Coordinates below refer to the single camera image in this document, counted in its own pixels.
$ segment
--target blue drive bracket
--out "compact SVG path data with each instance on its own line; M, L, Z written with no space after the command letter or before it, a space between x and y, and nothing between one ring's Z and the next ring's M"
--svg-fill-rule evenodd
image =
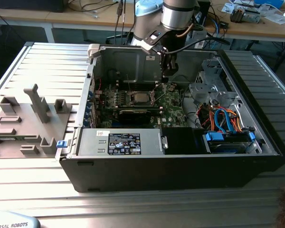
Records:
M223 141L223 134L220 132L208 132L206 134L207 141Z

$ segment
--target black plastic part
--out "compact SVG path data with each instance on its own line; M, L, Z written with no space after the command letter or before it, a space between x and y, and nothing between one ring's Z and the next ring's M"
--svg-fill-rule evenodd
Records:
M210 0L199 0L198 4L199 4L199 10L201 12L201 17L199 22L201 25L204 25L211 3Z
M121 124L135 124L142 125L150 123L151 113L149 111L136 111L128 110L127 112L120 112L118 115L118 121Z
M63 12L69 0L0 0L0 9Z
M220 50L218 51L218 55L221 57L221 60L224 63L224 66L227 68L230 76L234 80L238 90L244 97L244 100L247 102L248 107L250 108L251 112L255 116L257 122L261 125L263 131L265 132L266 136L270 140L272 146L274 147L275 151L277 151L281 156L277 156L277 160L280 158L285 163L285 144L279 134L276 132L273 125L270 123L268 117L265 115L264 111L262 110L261 106L258 104L257 100L254 98L252 93L250 92L249 88L245 84L242 77L239 75L238 71L232 64L231 60L228 58L227 54Z
M205 130L191 127L165 127L161 130L162 136L166 136L168 141L166 155L207 153L202 140Z
M78 166L83 161L87 165ZM78 192L242 187L261 172L281 166L276 156L112 156L66 159L60 164Z
M219 22L219 27L220 28L228 29L228 26L229 26L229 23L227 23L227 22L224 22L222 20Z
M169 30L167 30L163 25L158 25L155 27L149 34L144 38L144 41L153 46L155 45Z

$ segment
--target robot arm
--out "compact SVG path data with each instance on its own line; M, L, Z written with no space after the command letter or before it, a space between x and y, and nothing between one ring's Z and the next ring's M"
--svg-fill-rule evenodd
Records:
M151 30L140 42L146 53L156 52L161 56L163 81L167 80L167 76L172 76L178 71L176 54L166 55L165 52L180 49L185 45L186 35L194 26L192 16L195 5L195 0L164 0L158 25L154 28L151 25ZM154 23L156 17L159 18L157 15L151 15L149 18L153 18L152 20L145 18L140 24L148 28L146 25ZM142 36L142 30L135 28L134 37L137 37L137 33Z

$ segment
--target power supply label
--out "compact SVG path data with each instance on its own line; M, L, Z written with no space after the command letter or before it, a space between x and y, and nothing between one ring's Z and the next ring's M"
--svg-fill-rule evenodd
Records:
M109 155L142 154L140 134L109 134Z

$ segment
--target black cable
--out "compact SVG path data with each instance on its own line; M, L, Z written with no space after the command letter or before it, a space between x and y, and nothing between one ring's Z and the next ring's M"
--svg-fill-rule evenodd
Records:
M200 39L200 40L194 41L194 42L192 42L192 43L190 43L190 44L188 44L188 45L186 45L186 46L184 46L184 47L182 47L182 48L180 48L178 50L165 52L165 54L179 53L179 52L181 52L183 50L186 50L187 48L191 47L192 45L195 45L195 44L197 44L197 43L199 43L201 41L204 41L204 40L215 40L215 41L217 41L219 43L230 45L230 42L228 42L228 41L226 41L224 39L217 38L217 37L207 37L207 38L204 38L204 39Z
M114 2L114 3L112 3L112 4L108 4L108 5L105 5L105 6L98 7L98 8L96 8L96 9L89 9L89 10L77 10L77 9L74 9L74 8L70 7L69 4L68 4L68 7L69 7L71 10L76 11L76 12L89 12L89 11L93 11L93 10L102 9L102 8L104 8L104 7L110 7L110 6L115 5L115 4L117 4L117 3L118 3L118 2L116 1L116 2Z
M118 21L119 21L119 16L117 16L117 20L116 20L116 24L114 28L114 44L115 45L116 45L116 30L117 30Z
M22 37L18 34L18 32L16 32L16 30L15 30L9 23L7 23L6 20L5 20L1 15L0 15L0 18L1 18L1 20L3 20L4 23L7 24L7 25L9 26L9 28L10 28L11 30L13 30L14 33L16 33L16 35L25 43L24 38L22 38Z
M285 54L283 54L284 51L285 51L285 46L282 49L281 56L277 59L275 66L273 67L273 72L277 71L278 68L280 67L280 65L282 64L282 62L284 61L284 59L285 59Z
M276 44L275 42L272 42L272 44L273 44L277 49L279 49L280 51L282 51L282 50L281 50L281 46L278 46L278 44Z
M184 104L185 95L186 95L186 92L188 91L188 89L189 89L189 86L186 88L186 90L185 90L185 92L184 92L184 96L182 97L181 104L180 104L180 105L181 105L182 112L183 112L184 114L185 114L185 110L184 110L183 104ZM197 124L187 116L188 114L191 114L191 113L194 113L194 112L189 112L189 113L185 114L185 117L186 117L188 120L190 120L192 123L194 123L195 126L197 126Z
M83 5L83 6L81 6L80 1L81 1L81 0L79 0L80 7L81 7L81 9L83 10L85 7L90 6L90 5L96 5L96 4L99 4L99 3L101 3L103 0L100 0L99 2L95 2L95 3L88 3L88 4Z
M172 78L172 80L171 80L171 83L172 83L173 80L174 80L175 78L177 78L177 77L183 77L183 78L185 78L189 83L192 83L185 75L176 75L176 76L174 76L174 77Z
M124 21L125 21L125 5L126 5L126 0L124 0L124 5L123 5L123 27L122 27L122 40L121 40L121 45L123 45L123 34L124 34Z
M128 35L127 35L126 40L125 40L125 43L126 43L126 44L129 42L130 33L131 33L132 29L134 28L134 26L135 26L135 24L136 24L135 5L136 5L136 0L134 0L134 3L133 3L133 7L134 7L134 22L133 22L133 25L132 25L132 27L130 28L130 31L129 31Z
M120 0L118 7L117 7L117 20L116 20L116 24L115 24L115 29L114 29L114 44L116 45L116 30L117 30L117 26L118 26L118 22L119 22L119 18L123 13L123 0Z

